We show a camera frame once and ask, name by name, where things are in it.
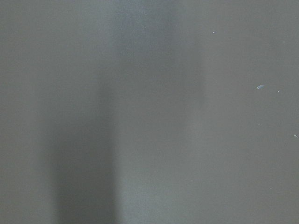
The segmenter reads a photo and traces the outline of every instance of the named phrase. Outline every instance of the smudge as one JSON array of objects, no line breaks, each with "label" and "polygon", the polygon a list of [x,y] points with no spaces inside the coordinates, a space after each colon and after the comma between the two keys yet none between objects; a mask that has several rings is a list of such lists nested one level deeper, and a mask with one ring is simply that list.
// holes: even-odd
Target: smudge
[{"label": "smudge", "polygon": [[257,87],[257,89],[259,90],[259,89],[261,89],[261,88],[263,88],[265,85],[259,85],[258,87]]}]

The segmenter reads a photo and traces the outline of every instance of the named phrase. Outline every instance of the gray surface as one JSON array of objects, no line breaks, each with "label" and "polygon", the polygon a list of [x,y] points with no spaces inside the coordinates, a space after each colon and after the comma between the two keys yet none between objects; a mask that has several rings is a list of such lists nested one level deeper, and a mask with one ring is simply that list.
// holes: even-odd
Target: gray surface
[{"label": "gray surface", "polygon": [[0,6],[1,223],[298,223],[297,1]]}]

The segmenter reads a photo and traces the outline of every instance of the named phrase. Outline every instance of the small white spot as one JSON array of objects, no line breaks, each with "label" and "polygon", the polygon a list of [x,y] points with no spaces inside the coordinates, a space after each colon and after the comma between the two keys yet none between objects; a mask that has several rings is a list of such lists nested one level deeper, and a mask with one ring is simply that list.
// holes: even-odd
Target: small white spot
[{"label": "small white spot", "polygon": [[259,89],[261,89],[261,88],[263,88],[265,85],[259,85],[258,87],[257,87],[257,89],[259,90]]}]

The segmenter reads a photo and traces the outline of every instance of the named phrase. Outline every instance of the gray wall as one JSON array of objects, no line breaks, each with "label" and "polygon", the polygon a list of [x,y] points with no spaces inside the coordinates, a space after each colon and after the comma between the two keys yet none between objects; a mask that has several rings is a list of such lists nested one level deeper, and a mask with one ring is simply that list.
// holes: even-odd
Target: gray wall
[{"label": "gray wall", "polygon": [[296,224],[298,10],[1,1],[0,222]]}]

